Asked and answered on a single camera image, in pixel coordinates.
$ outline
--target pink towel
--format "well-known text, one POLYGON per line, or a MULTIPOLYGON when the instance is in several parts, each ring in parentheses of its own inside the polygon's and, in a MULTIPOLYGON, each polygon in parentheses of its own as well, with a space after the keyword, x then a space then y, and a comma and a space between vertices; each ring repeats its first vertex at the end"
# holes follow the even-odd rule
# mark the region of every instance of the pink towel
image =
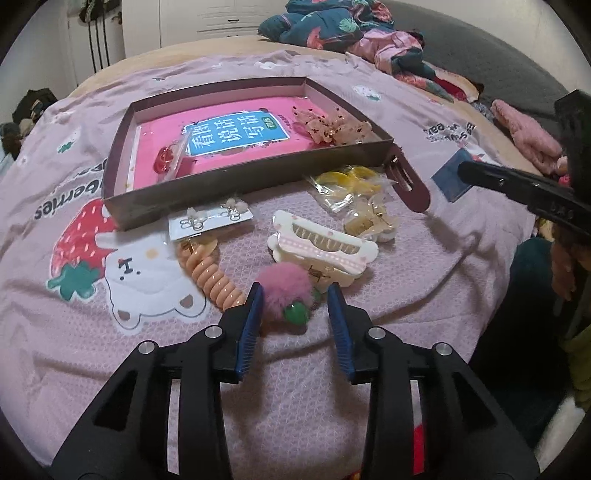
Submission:
POLYGON ((511 137, 521 154, 545 175, 556 171, 562 147, 532 117, 518 112, 503 100, 492 102, 495 118, 511 132, 511 137))

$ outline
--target dark clothing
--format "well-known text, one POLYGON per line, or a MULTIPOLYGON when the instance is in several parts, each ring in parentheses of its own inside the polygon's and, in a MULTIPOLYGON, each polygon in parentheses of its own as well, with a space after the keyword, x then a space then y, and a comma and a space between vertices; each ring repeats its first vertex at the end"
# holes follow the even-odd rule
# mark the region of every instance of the dark clothing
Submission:
POLYGON ((533 238, 517 248, 507 294, 470 361, 531 448, 570 382, 552 314, 550 245, 533 238))

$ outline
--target peach spiral hair tie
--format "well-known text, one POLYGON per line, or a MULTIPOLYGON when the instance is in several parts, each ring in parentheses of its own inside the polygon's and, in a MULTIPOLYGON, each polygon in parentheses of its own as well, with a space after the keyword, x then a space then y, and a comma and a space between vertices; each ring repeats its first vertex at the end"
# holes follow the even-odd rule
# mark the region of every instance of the peach spiral hair tie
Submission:
POLYGON ((217 239, 206 244, 196 241, 183 242, 179 246, 178 262, 191 275, 197 286, 221 311, 246 302, 246 295, 220 270, 212 257, 217 239))

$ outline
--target blanket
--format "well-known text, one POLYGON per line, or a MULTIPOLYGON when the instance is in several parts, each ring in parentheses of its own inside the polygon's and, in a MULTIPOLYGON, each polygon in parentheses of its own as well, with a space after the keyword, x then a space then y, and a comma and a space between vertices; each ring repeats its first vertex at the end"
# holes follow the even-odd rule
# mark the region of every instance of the blanket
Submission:
MULTIPOLYGON (((345 98, 396 138, 431 191, 426 214, 410 212, 391 192, 397 238, 345 289, 347 301, 405 342, 443 341, 471 356, 533 226, 533 215, 503 195, 474 188, 450 204, 430 180, 460 146, 505 163, 480 128, 355 56, 280 51, 146 70, 50 107, 0 183, 0 385, 10 385, 0 388, 0 406, 43 463, 137 344, 185 341, 221 315, 178 266, 165 220, 113 231, 100 184, 127 107, 193 85, 269 76, 309 77, 345 98), (134 262, 123 280, 119 258, 134 262), (126 329, 122 320, 132 317, 138 323, 126 329)), ((219 245, 221 268, 242 290, 272 263, 275 210, 342 227, 308 189, 302 181, 244 196, 252 228, 219 245)), ((338 369, 326 306, 302 335, 269 334, 245 381, 222 391, 234 478, 337 480, 356 471, 368 400, 368 386, 349 385, 338 369)))
POLYGON ((423 36, 397 31, 388 8, 378 0, 289 0, 287 13, 258 28, 272 41, 300 47, 346 51, 375 63, 398 80, 453 102, 423 61, 423 36))

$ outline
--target fluffy pink ball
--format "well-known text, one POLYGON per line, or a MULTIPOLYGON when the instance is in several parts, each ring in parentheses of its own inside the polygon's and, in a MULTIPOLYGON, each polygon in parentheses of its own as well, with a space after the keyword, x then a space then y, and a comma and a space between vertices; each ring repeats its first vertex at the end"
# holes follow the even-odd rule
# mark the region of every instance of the fluffy pink ball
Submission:
POLYGON ((312 282, 301 266, 280 262, 263 268, 257 282, 265 293, 265 310, 276 319, 283 318, 283 310, 296 300, 308 308, 314 303, 312 282))

